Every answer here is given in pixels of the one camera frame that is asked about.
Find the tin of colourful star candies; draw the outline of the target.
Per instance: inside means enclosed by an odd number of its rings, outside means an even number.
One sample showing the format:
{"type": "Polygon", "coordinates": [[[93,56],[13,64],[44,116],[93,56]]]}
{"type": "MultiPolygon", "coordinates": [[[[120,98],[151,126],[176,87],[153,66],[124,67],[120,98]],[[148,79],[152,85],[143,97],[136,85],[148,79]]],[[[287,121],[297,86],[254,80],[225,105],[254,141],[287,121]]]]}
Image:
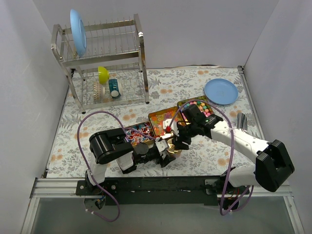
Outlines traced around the tin of colourful star candies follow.
{"type": "Polygon", "coordinates": [[[180,112],[182,114],[182,117],[185,121],[188,121],[185,115],[183,114],[183,110],[188,107],[189,105],[195,104],[199,110],[204,113],[206,117],[212,115],[214,112],[209,104],[206,104],[205,102],[208,102],[208,99],[205,96],[199,96],[199,97],[192,97],[185,100],[181,100],[177,102],[177,107],[179,108],[181,105],[186,103],[187,101],[190,101],[187,105],[185,105],[183,108],[181,108],[180,112]]]}

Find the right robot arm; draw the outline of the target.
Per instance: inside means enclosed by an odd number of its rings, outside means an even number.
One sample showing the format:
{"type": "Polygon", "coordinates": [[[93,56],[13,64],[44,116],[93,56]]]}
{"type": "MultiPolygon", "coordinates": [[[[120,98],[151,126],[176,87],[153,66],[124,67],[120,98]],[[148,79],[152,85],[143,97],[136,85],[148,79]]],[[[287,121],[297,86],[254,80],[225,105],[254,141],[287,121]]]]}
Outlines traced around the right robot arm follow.
{"type": "Polygon", "coordinates": [[[188,150],[193,137],[205,136],[230,146],[253,163],[253,166],[246,168],[231,167],[210,186],[211,189],[222,189],[231,194],[241,186],[261,186],[275,192],[295,171],[283,142],[255,138],[241,129],[230,127],[215,114],[205,116],[194,104],[184,109],[183,113],[188,123],[174,121],[171,125],[176,150],[188,150]]]}

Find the clear glass jar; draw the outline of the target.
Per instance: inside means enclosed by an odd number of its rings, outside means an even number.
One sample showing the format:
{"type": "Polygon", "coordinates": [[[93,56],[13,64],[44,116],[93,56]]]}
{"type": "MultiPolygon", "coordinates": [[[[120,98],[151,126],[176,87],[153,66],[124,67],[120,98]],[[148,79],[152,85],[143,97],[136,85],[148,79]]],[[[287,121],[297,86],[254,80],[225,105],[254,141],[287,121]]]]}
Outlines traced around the clear glass jar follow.
{"type": "Polygon", "coordinates": [[[167,150],[167,153],[170,157],[178,158],[180,157],[182,150],[167,150]]]}

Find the silver metal scoop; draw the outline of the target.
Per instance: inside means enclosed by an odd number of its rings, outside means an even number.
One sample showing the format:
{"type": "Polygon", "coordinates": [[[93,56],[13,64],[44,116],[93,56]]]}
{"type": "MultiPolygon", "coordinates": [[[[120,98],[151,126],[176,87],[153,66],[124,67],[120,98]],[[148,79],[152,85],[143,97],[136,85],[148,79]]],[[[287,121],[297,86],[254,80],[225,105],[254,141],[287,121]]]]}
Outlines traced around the silver metal scoop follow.
{"type": "Polygon", "coordinates": [[[242,131],[248,130],[248,120],[244,113],[238,113],[237,114],[237,128],[242,131]]]}

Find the gold round jar lid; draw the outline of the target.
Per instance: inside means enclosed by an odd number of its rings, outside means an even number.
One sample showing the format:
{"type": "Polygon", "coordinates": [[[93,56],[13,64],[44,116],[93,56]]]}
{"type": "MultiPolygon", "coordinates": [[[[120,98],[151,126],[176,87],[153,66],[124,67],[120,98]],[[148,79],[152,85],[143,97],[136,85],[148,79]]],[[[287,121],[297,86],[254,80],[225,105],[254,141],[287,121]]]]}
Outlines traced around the gold round jar lid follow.
{"type": "Polygon", "coordinates": [[[172,138],[167,141],[167,144],[169,146],[169,148],[167,150],[176,150],[175,145],[173,145],[173,139],[172,138]]]}

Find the gold tin of candies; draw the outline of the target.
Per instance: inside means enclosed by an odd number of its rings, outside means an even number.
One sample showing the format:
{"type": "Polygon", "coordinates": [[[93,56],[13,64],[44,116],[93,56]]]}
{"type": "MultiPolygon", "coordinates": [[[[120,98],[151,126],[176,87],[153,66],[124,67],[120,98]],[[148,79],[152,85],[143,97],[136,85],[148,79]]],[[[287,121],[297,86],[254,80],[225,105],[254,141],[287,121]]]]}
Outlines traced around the gold tin of candies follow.
{"type": "Polygon", "coordinates": [[[125,133],[128,141],[134,147],[139,143],[152,144],[156,138],[149,121],[125,127],[125,133]]]}

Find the tin of gummy candies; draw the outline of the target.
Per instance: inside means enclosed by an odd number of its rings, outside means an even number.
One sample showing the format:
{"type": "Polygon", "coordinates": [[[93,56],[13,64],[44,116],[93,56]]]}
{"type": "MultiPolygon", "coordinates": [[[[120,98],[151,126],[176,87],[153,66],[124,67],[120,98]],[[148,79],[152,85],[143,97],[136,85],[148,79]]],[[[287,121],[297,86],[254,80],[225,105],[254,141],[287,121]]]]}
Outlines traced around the tin of gummy candies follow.
{"type": "Polygon", "coordinates": [[[156,137],[168,139],[173,136],[172,132],[169,134],[165,132],[163,122],[167,119],[172,119],[177,110],[178,107],[175,106],[148,114],[149,121],[156,137]]]}

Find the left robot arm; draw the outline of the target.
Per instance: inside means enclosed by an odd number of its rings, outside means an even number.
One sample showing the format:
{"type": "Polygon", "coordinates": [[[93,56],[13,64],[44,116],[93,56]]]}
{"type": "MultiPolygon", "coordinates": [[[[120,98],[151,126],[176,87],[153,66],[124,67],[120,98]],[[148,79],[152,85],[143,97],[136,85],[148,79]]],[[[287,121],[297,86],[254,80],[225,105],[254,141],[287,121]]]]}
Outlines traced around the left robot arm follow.
{"type": "Polygon", "coordinates": [[[95,159],[86,171],[85,180],[88,191],[93,195],[103,191],[107,165],[114,160],[123,174],[136,170],[138,164],[154,160],[163,168],[174,160],[167,152],[169,145],[166,140],[156,141],[152,147],[143,142],[133,146],[122,128],[97,132],[89,142],[95,159]]]}

